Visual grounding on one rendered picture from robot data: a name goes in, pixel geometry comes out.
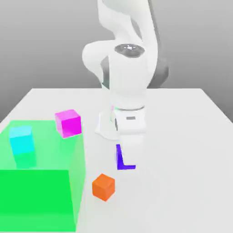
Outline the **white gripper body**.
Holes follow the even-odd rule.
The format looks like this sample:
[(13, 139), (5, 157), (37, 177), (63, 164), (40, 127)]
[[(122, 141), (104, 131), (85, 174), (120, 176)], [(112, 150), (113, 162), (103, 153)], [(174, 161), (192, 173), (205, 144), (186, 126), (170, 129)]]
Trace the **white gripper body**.
[(123, 162), (125, 165), (137, 165), (144, 147), (144, 134), (123, 135), (120, 137)]

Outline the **small blue cube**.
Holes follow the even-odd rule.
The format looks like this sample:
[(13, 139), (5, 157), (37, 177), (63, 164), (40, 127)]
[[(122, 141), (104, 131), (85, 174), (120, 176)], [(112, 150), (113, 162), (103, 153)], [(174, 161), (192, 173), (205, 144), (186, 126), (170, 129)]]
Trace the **small blue cube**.
[(125, 165), (122, 157), (122, 150), (120, 144), (116, 145), (116, 166), (118, 170), (133, 170), (136, 165)]

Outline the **small orange cube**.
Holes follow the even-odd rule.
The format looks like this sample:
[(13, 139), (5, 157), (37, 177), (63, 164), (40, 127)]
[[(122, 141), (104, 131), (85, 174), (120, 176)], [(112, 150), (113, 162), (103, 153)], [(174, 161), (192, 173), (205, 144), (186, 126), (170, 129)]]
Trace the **small orange cube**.
[(92, 182), (92, 194), (105, 202), (114, 192), (115, 179), (112, 177), (102, 173)]

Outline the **small magenta cube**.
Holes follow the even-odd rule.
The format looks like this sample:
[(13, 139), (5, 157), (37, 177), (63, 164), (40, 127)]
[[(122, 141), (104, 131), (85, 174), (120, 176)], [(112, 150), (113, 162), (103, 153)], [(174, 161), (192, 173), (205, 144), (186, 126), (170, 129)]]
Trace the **small magenta cube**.
[(55, 113), (55, 122), (63, 139), (82, 134), (81, 116), (74, 109)]

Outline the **small cyan cube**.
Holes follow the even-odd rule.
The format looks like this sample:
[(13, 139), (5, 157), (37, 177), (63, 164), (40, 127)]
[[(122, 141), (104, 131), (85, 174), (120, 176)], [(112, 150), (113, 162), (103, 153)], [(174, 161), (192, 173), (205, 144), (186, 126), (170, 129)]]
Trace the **small cyan cube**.
[(11, 127), (9, 140), (17, 168), (35, 167), (36, 155), (32, 127)]

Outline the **large green box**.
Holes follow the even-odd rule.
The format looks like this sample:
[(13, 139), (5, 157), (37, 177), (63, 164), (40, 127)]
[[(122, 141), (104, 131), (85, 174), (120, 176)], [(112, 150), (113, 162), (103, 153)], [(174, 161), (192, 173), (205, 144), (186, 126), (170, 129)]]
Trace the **large green box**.
[[(35, 151), (15, 157), (12, 127), (31, 126)], [(86, 166), (83, 136), (54, 121), (11, 121), (0, 133), (0, 232), (75, 232)]]

